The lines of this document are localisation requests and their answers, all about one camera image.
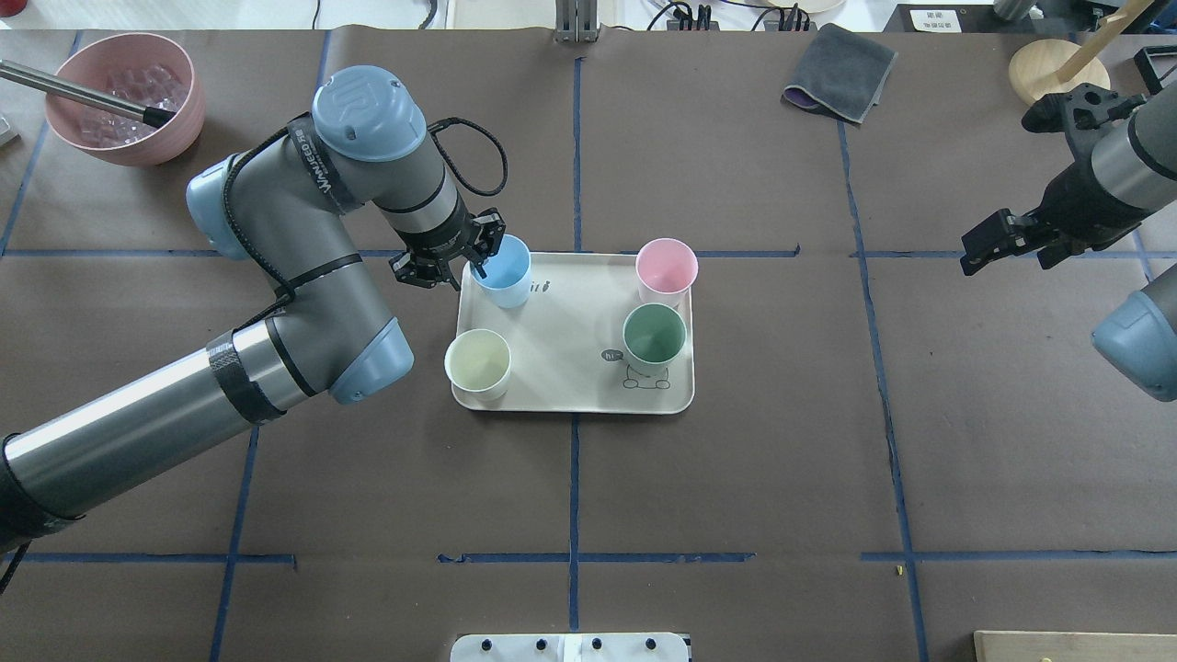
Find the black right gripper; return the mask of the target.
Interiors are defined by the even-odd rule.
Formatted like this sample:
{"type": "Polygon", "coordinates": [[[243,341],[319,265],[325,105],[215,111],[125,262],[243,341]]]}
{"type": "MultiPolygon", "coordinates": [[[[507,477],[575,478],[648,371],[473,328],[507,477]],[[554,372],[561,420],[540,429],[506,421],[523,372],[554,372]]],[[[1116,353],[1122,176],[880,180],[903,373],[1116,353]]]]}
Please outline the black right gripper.
{"type": "Polygon", "coordinates": [[[1053,269],[1088,250],[1113,245],[1145,219],[1145,211],[1102,188],[1088,166],[1071,165],[1044,188],[1025,214],[996,210],[960,237],[964,276],[995,260],[1035,252],[1040,269],[1053,269]]]}

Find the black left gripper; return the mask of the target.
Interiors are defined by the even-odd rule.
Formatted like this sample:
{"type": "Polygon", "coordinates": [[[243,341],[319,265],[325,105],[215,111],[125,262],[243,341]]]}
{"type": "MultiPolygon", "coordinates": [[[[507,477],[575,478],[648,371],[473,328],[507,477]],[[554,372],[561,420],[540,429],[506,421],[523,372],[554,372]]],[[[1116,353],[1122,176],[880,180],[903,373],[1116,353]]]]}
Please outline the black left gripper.
{"type": "Polygon", "coordinates": [[[432,289],[447,282],[458,291],[460,277],[451,263],[466,259],[472,271],[485,279],[486,263],[499,252],[505,233],[506,223],[497,210],[484,210],[479,216],[455,210],[426,232],[395,232],[406,249],[391,256],[388,265],[395,280],[404,284],[432,289]]]}

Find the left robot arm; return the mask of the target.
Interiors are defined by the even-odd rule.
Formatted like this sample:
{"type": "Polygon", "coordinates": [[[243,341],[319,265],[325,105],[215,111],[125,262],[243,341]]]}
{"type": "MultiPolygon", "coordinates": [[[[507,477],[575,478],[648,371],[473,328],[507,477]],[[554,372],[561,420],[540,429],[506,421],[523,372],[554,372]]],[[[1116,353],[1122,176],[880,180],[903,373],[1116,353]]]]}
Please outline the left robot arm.
{"type": "Polygon", "coordinates": [[[257,265],[270,302],[181,358],[4,439],[4,552],[315,395],[354,404],[415,363],[345,217],[375,208],[403,249],[395,280],[459,289],[503,243],[496,210],[473,213],[463,177],[406,84],[353,64],[310,110],[188,185],[189,216],[220,254],[257,265]]]}

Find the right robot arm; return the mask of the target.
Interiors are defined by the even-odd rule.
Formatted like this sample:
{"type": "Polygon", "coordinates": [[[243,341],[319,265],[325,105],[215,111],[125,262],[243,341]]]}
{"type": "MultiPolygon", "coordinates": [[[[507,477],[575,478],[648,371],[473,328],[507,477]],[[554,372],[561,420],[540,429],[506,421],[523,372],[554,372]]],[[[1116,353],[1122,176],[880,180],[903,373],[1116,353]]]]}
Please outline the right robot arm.
{"type": "MultiPolygon", "coordinates": [[[[1053,269],[1086,251],[1103,251],[1173,204],[1176,91],[1123,95],[1093,84],[1048,93],[1022,126],[1068,140],[1073,160],[1048,183],[1038,205],[1016,214],[996,210],[962,238],[960,269],[1035,253],[1053,269]]],[[[1131,293],[1093,327],[1091,340],[1113,368],[1156,400],[1176,395],[1173,269],[1131,293]]]]}

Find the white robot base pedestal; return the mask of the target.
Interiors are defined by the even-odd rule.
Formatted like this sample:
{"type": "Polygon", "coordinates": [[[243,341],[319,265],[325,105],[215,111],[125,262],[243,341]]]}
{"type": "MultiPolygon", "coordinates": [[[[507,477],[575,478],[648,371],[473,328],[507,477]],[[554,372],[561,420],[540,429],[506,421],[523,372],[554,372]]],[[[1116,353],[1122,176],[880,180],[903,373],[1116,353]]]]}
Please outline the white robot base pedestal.
{"type": "Polygon", "coordinates": [[[692,661],[680,633],[485,633],[463,635],[451,661],[692,661]]]}

